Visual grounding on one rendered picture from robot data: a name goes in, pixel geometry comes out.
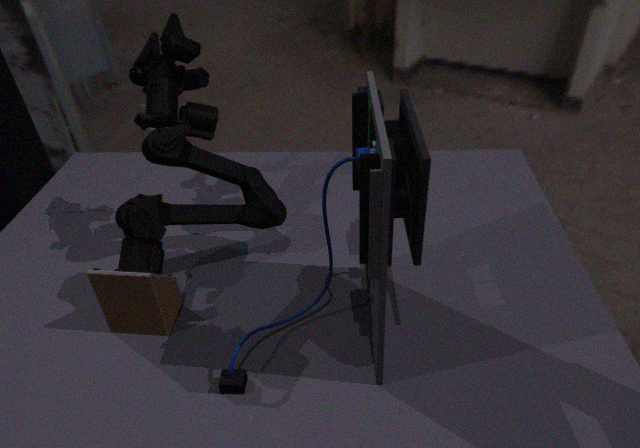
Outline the blue cable with plug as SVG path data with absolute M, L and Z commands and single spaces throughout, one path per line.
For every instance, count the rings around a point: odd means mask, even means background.
M 326 292 L 329 283 L 331 281 L 331 277 L 332 277 L 332 271 L 333 271 L 333 257 L 332 257 L 332 248 L 331 248 L 331 241 L 330 241 L 330 235 L 329 235 L 329 229 L 328 229 L 328 221 L 327 221 L 327 212 L 326 212 L 326 193 L 327 193 L 327 187 L 328 187 L 328 183 L 329 180 L 331 178 L 331 175 L 334 173 L 334 171 L 342 164 L 348 162 L 348 161 L 357 161 L 357 169 L 360 169 L 360 154 L 375 154 L 376 151 L 376 141 L 372 141 L 372 146 L 374 149 L 370 149 L 370 147 L 367 148 L 356 148 L 356 157 L 347 157 L 341 161 L 338 161 L 329 171 L 329 173 L 327 174 L 327 177 L 325 179 L 324 182 L 324 187 L 323 187 L 323 194 L 322 194 L 322 209 L 323 209 L 323 220 L 324 220 L 324 227 L 325 227 L 325 233 L 326 233 L 326 239 L 327 239 L 327 245 L 328 245 L 328 252 L 329 252 L 329 275 L 328 275 L 328 279 L 326 282 L 326 285 L 324 287 L 324 289 L 322 290 L 322 292 L 320 293 L 320 295 L 308 306 L 306 307 L 304 310 L 302 310 L 301 312 L 289 317 L 289 319 L 286 319 L 284 321 L 275 323 L 275 324 L 271 324 L 268 326 L 264 326 L 261 328 L 258 328 L 252 332 L 249 332 L 247 335 L 245 335 L 241 341 L 238 343 L 238 345 L 236 346 L 234 352 L 233 352 L 233 356 L 230 362 L 230 369 L 229 369 L 229 373 L 230 373 L 230 377 L 234 378 L 234 374 L 233 374 L 233 365 L 234 365 L 234 361 L 237 355 L 237 352 L 239 350 L 239 348 L 241 347 L 241 345 L 244 343 L 244 341 L 249 338 L 250 336 L 266 330 L 266 329 L 270 329 L 276 326 L 280 326 L 283 325 L 285 323 L 288 323 L 292 320 L 295 320 L 295 318 L 297 318 L 298 316 L 302 315 L 303 313 L 305 313 L 306 311 L 308 311 L 310 308 L 312 308 L 320 299 L 321 297 L 324 295 L 324 293 Z

